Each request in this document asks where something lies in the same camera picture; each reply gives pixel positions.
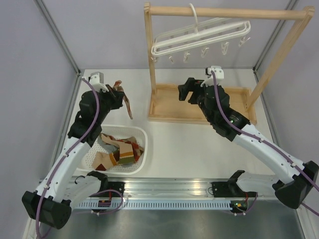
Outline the grey sock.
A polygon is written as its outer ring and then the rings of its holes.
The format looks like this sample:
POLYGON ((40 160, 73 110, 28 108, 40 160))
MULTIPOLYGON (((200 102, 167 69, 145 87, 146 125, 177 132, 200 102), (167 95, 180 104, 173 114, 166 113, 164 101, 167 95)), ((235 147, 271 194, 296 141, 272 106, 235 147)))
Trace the grey sock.
POLYGON ((108 153, 113 153, 118 150, 116 146, 111 144, 106 144, 101 138, 98 138, 97 142, 108 153))

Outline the beige sock olive toe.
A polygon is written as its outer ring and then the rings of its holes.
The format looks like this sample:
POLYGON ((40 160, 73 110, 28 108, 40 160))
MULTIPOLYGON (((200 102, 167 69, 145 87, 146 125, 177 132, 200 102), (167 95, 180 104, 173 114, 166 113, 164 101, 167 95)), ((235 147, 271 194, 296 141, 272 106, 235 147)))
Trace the beige sock olive toe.
POLYGON ((113 157, 118 165, 135 163, 134 150, 130 138, 115 139, 113 136, 104 133, 100 134, 100 138, 105 144, 113 145, 117 148, 117 151, 113 153, 113 157))
POLYGON ((104 152, 97 152, 92 163, 92 167, 97 171, 106 171, 117 165, 114 155, 104 152))

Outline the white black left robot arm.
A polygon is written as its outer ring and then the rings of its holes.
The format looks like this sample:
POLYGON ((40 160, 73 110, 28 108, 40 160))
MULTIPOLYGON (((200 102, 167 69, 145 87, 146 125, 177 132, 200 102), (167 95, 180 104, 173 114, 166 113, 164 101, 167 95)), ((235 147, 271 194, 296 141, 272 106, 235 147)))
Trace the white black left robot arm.
POLYGON ((23 194, 22 203, 27 214, 37 222, 61 229, 79 203, 89 196, 103 197, 109 192, 108 177, 97 171, 89 172, 82 181, 68 188, 79 162, 102 132, 105 117, 123 105, 125 93, 109 85, 106 87, 106 91, 83 93, 65 148, 40 185, 33 192, 23 194))

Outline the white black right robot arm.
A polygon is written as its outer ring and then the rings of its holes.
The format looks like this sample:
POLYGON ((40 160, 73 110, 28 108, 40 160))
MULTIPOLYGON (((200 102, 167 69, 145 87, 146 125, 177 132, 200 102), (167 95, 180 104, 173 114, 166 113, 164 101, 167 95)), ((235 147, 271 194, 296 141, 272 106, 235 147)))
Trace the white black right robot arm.
POLYGON ((297 209, 312 188, 318 188, 319 166, 303 162, 266 139, 250 121, 230 106, 230 97, 220 86, 205 86, 202 80, 188 78, 178 86, 179 100, 198 105, 206 120, 222 137, 249 151, 269 167, 273 175, 250 174, 238 170, 228 180, 228 192, 274 195, 285 206, 297 209))

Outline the white plastic clip hanger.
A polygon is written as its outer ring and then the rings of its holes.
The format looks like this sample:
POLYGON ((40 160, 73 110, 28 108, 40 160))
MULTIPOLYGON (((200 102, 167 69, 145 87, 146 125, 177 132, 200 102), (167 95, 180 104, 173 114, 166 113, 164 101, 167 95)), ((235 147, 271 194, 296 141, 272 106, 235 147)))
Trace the white plastic clip hanger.
POLYGON ((221 52, 226 55, 231 39, 239 38, 241 47, 247 40, 246 35, 251 30, 248 20, 231 21, 229 18, 212 18, 199 22, 193 4, 189 4, 194 17, 194 24, 161 33, 155 37, 151 46, 151 59, 158 61, 159 57, 167 56, 173 62, 172 54, 183 52, 183 61, 188 61, 190 50, 201 47, 200 56, 205 57, 209 45, 220 43, 221 52))

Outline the wooden hanging rack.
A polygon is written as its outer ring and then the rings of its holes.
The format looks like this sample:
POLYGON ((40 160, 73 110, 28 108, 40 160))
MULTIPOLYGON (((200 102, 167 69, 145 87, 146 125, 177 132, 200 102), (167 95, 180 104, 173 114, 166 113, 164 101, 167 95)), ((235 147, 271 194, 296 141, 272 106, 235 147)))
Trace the wooden hanging rack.
POLYGON ((312 17, 315 8, 306 6, 302 10, 231 9, 177 6, 144 5, 145 31, 151 82, 151 99, 148 117, 150 120, 180 123, 206 123, 196 104, 207 94, 201 81, 188 77, 184 86, 158 84, 155 63, 161 57, 173 60, 173 55, 183 53, 184 61, 189 59, 192 49, 200 49, 204 56, 210 45, 220 44, 227 54, 229 43, 239 41, 239 47, 248 40, 252 29, 251 20, 292 20, 294 22, 279 50, 263 74, 255 89, 243 87, 218 88, 221 107, 225 112, 235 110, 256 123, 254 103, 260 97, 269 80, 278 70, 293 45, 296 43, 312 17), (153 35, 153 16, 193 17, 192 25, 174 29, 157 36, 153 35))

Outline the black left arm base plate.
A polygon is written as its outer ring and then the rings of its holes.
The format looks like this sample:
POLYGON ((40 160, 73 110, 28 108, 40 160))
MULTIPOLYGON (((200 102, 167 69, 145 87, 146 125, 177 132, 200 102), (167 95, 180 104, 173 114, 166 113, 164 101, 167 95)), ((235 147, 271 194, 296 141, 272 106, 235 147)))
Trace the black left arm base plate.
MULTIPOLYGON (((121 195, 123 195, 125 190, 125 182, 121 182, 121 181, 109 182, 107 190, 116 190, 121 195)), ((110 191, 110 192, 104 192, 103 194, 100 194, 99 197, 112 199, 112 198, 119 198, 120 196, 116 192, 110 191)))

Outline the aluminium mounting rail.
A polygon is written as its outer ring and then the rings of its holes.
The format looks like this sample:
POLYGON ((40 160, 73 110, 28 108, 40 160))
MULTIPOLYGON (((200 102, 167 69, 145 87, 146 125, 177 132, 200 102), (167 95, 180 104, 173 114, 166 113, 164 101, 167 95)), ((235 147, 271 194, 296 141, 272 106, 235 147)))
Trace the aluminium mounting rail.
MULTIPOLYGON (((204 198, 214 197, 211 183, 226 179, 182 179, 182 178, 109 178, 109 182, 125 182, 124 196, 131 198, 204 198)), ((255 194, 266 198, 275 198, 272 177, 264 179, 244 179, 242 186, 228 183, 233 197, 244 198, 246 194, 253 198, 255 194)))

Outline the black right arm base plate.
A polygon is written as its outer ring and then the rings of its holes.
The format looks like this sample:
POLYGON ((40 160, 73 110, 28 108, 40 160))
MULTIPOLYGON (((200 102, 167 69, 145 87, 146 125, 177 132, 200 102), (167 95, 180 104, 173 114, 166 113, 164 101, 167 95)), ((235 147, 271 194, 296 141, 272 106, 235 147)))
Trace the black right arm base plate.
POLYGON ((212 195, 216 198, 231 198, 233 194, 227 182, 217 181, 211 183, 212 195))

